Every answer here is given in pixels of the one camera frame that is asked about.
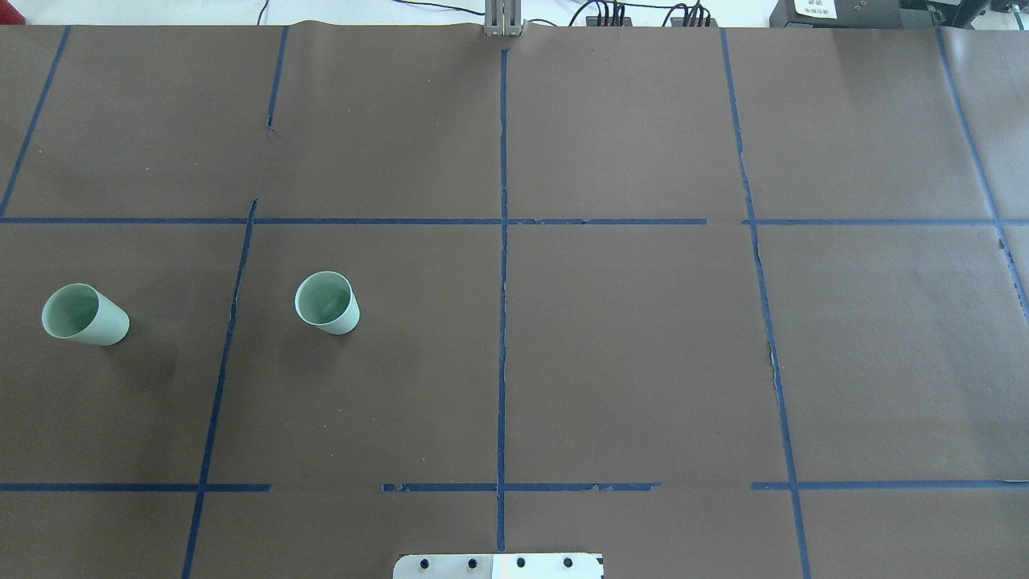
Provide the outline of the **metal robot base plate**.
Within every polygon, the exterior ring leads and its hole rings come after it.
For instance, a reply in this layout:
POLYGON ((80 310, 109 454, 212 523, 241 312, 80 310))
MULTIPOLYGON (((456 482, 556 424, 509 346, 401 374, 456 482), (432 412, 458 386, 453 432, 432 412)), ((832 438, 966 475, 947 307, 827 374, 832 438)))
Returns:
POLYGON ((393 578, 604 578, 601 554, 587 552, 409 554, 393 578))

